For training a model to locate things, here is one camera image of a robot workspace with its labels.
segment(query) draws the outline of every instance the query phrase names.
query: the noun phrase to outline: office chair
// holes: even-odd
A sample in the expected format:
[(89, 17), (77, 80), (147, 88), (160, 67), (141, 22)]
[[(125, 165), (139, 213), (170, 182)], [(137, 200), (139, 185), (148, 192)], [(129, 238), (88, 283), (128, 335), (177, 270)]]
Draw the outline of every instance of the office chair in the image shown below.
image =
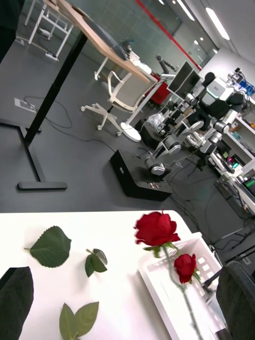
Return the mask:
[[(137, 78), (132, 73), (128, 73), (122, 80), (113, 71), (110, 72), (108, 76), (108, 83), (103, 82), (102, 87), (109, 96), (109, 102), (111, 103), (110, 109), (106, 110), (98, 103), (92, 106), (82, 106), (81, 111), (89, 109), (95, 113), (98, 113), (104, 117), (101, 125), (97, 126), (98, 130), (101, 130), (105, 125), (106, 120), (109, 120), (117, 129), (117, 135), (120, 136), (123, 132), (119, 124), (117, 123), (117, 117), (111, 114), (113, 107), (128, 112), (132, 114), (138, 107), (141, 99), (146, 95), (146, 93), (157, 83), (157, 79), (148, 73), (145, 73), (141, 68), (139, 68), (146, 77), (150, 80), (149, 83)], [(119, 83), (116, 87), (112, 86), (112, 77), (117, 78)]]
[(216, 296), (232, 339), (255, 339), (255, 281), (243, 265), (222, 268)]

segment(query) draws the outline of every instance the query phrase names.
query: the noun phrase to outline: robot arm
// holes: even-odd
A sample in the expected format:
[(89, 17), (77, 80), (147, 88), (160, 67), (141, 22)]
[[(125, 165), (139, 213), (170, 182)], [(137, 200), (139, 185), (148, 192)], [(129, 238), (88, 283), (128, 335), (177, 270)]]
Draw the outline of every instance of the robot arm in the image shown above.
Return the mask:
[(241, 93), (232, 94), (227, 100), (227, 104), (229, 105), (229, 111), (214, 124), (215, 132), (199, 149), (198, 156), (201, 158), (198, 162), (199, 169), (205, 166), (206, 157), (215, 151), (217, 142), (222, 139), (223, 134), (229, 132), (232, 123), (245, 105), (244, 95)]
[(181, 122), (175, 130), (175, 133), (167, 136), (163, 141), (161, 141), (153, 154), (147, 157), (145, 161), (147, 169), (153, 175), (166, 176), (170, 169), (163, 163), (163, 157), (165, 155), (172, 156), (179, 152), (181, 150), (181, 144), (187, 136), (202, 128), (203, 124), (203, 121), (198, 121), (192, 126), (187, 126), (184, 122)]

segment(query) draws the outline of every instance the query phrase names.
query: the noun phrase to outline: plastic bag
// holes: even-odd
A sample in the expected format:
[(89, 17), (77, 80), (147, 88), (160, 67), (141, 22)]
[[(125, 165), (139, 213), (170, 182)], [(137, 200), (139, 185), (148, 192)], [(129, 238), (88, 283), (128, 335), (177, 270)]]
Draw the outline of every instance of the plastic bag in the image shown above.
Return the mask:
[(151, 115), (148, 119), (147, 122), (150, 123), (153, 127), (159, 126), (164, 121), (164, 115), (162, 113), (155, 113), (154, 115)]

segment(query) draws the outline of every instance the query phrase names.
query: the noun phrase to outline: red object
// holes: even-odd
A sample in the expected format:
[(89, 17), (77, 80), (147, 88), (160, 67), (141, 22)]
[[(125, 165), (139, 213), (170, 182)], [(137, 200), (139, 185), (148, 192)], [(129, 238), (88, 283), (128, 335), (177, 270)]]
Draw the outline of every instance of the red object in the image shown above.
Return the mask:
[(164, 26), (161, 25), (161, 23), (154, 17), (153, 14), (150, 13), (150, 11), (144, 6), (144, 4), (141, 3), (140, 0), (135, 0), (137, 4), (145, 11), (145, 13), (154, 21), (154, 23), (161, 29), (162, 32), (182, 51), (183, 54), (198, 68), (199, 71), (202, 70), (202, 68), (191, 58), (191, 56), (185, 51), (184, 48), (174, 39), (173, 36), (165, 29)]
[(180, 282), (189, 282), (197, 267), (196, 255), (184, 254), (174, 261), (174, 267), (179, 275)]
[(136, 243), (141, 242), (152, 247), (162, 245), (166, 242), (179, 241), (178, 234), (175, 234), (177, 224), (170, 219), (168, 214), (163, 212), (152, 212), (143, 215), (134, 227), (137, 229)]
[[(154, 78), (156, 78), (158, 81), (160, 80), (160, 77), (158, 74), (152, 72), (151, 75)], [(157, 91), (150, 98), (150, 100), (152, 100), (158, 105), (161, 105), (170, 94), (170, 92), (167, 90), (167, 87), (168, 87), (168, 84), (166, 82), (162, 83), (162, 85), (157, 89)]]

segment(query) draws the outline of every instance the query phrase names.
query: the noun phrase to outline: white chair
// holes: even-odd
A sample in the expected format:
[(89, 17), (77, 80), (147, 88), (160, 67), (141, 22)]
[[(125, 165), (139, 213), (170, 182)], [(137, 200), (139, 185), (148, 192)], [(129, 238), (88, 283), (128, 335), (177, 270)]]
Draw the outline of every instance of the white chair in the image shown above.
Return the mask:
[[(101, 125), (97, 126), (97, 129), (101, 130), (105, 125), (106, 120), (109, 120), (118, 129), (117, 135), (120, 136), (123, 130), (116, 121), (117, 117), (111, 114), (111, 110), (113, 109), (113, 107), (117, 107), (122, 111), (132, 114), (137, 109), (141, 99), (157, 83), (157, 80), (153, 76), (147, 74), (146, 72), (144, 72), (144, 74), (150, 80), (149, 83), (146, 83), (143, 80), (137, 78), (132, 73), (128, 73), (121, 80), (115, 72), (111, 71), (108, 76), (108, 84), (104, 82), (102, 83), (102, 86), (109, 96), (108, 101), (112, 104), (110, 109), (105, 110), (98, 103), (96, 103), (92, 106), (82, 106), (81, 111), (84, 112), (86, 109), (89, 109), (95, 113), (102, 115), (104, 117), (103, 122)], [(119, 81), (118, 85), (115, 88), (112, 86), (113, 76), (116, 77)]]

